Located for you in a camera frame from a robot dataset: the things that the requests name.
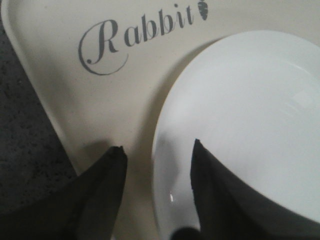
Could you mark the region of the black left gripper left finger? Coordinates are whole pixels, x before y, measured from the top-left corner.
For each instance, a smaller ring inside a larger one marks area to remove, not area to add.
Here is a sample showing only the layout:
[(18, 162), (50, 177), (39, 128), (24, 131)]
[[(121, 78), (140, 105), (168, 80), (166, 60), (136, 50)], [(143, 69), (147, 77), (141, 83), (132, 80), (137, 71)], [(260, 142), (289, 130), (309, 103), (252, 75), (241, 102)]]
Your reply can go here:
[(2, 240), (110, 240), (121, 205), (128, 158), (113, 146), (61, 190), (1, 216)]

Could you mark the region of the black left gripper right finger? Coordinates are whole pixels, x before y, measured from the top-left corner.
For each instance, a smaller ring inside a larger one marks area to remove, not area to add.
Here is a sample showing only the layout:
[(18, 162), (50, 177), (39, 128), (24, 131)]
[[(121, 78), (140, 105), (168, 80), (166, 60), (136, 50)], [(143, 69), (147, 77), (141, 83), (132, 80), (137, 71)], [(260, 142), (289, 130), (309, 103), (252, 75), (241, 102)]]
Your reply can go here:
[(200, 229), (181, 227), (172, 240), (318, 240), (319, 223), (263, 196), (225, 167), (199, 139), (190, 182)]

